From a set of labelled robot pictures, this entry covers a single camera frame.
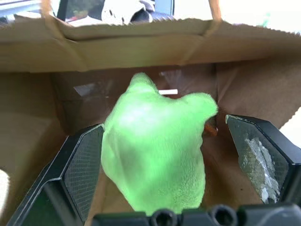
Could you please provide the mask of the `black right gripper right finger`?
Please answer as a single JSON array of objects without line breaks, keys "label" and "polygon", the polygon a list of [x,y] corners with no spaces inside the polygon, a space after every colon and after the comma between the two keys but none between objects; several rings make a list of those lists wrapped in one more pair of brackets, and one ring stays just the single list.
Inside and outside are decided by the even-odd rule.
[{"label": "black right gripper right finger", "polygon": [[271,122],[242,115],[225,117],[241,170],[264,204],[301,202],[301,150]]}]

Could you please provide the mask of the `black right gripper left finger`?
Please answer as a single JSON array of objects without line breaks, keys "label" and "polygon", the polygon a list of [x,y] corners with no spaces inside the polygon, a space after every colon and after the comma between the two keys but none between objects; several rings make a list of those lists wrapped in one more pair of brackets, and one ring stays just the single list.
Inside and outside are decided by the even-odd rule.
[{"label": "black right gripper left finger", "polygon": [[68,136],[7,225],[84,225],[98,181],[103,133],[102,124],[96,124]]}]

